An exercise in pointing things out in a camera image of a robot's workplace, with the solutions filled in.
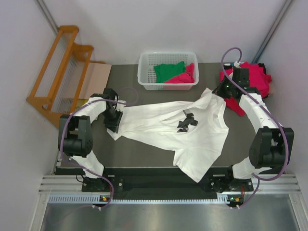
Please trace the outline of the white t-shirt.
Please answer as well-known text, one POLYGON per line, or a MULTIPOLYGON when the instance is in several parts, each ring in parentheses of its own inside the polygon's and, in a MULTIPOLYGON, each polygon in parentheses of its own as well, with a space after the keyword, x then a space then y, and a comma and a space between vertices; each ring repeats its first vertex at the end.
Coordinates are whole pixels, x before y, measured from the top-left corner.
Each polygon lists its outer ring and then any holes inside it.
POLYGON ((224 122, 225 101, 205 89, 194 102, 175 101, 123 108, 117 133, 174 151, 173 164, 199 182, 222 153, 229 128, 224 122))

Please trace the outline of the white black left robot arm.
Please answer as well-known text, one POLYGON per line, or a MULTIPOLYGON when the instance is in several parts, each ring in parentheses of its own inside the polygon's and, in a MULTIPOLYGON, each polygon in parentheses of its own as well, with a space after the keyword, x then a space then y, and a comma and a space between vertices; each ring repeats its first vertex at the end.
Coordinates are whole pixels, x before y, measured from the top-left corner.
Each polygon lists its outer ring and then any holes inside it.
POLYGON ((92 185, 99 191, 109 186, 109 179, 103 175, 104 166, 93 152, 91 124, 99 115, 104 116, 104 126, 118 133, 123 112, 117 106, 118 94, 105 88, 102 94, 93 94, 79 109, 69 115, 62 115, 59 122, 58 149, 75 161, 93 179, 92 185))

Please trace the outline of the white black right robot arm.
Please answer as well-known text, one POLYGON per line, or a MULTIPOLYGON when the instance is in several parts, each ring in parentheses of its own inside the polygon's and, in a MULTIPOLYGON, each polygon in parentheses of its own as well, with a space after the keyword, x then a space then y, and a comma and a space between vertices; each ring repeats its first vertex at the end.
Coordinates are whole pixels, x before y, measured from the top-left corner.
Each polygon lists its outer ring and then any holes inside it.
POLYGON ((229 190, 237 190, 242 180, 271 169, 280 177, 289 163, 294 131, 284 128, 268 111, 256 87, 250 86, 249 69, 235 67, 213 93, 223 99, 234 99, 244 110, 255 130, 248 157, 232 166, 232 174, 224 179, 229 190))

